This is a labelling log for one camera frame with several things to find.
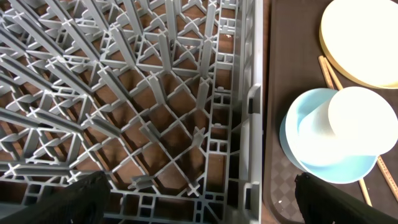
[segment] white cup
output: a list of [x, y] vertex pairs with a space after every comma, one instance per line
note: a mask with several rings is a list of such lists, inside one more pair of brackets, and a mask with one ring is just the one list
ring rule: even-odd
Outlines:
[[346, 156], [386, 153], [397, 142], [398, 119], [377, 93], [348, 87], [304, 117], [298, 135], [299, 159], [327, 166]]

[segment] black object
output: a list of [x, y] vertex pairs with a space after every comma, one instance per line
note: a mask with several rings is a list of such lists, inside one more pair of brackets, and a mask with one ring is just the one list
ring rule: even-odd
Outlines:
[[3, 218], [0, 224], [99, 223], [109, 195], [108, 180], [104, 172], [97, 171], [65, 190]]
[[296, 176], [295, 196], [306, 224], [398, 224], [398, 220], [309, 173]]

